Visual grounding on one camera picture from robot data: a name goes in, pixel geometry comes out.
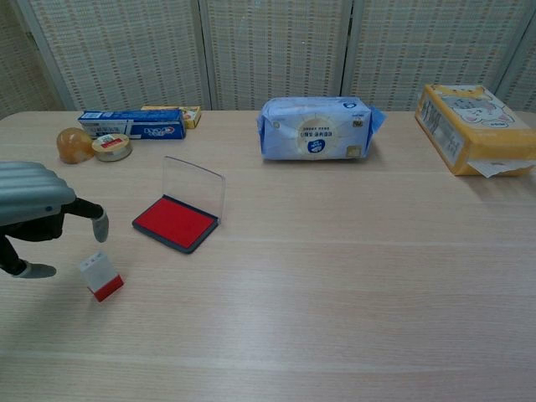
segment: clear plastic lid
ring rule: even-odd
[[[163,160],[163,194],[212,214],[221,223],[224,214],[225,177],[175,157]]]

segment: orange dome object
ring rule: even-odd
[[[59,159],[65,163],[80,163],[93,158],[95,151],[91,147],[92,142],[84,130],[75,127],[62,130],[56,139]]]

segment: white paper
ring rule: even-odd
[[[502,172],[536,166],[536,161],[523,161],[519,159],[477,159],[469,160],[467,163],[486,178]]]

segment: red ink pad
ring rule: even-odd
[[[132,226],[169,247],[190,254],[216,229],[218,218],[164,195],[134,219]]]

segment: red and white box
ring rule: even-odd
[[[87,287],[99,302],[123,286],[121,276],[114,270],[108,256],[102,251],[82,261],[80,272],[87,282]]]

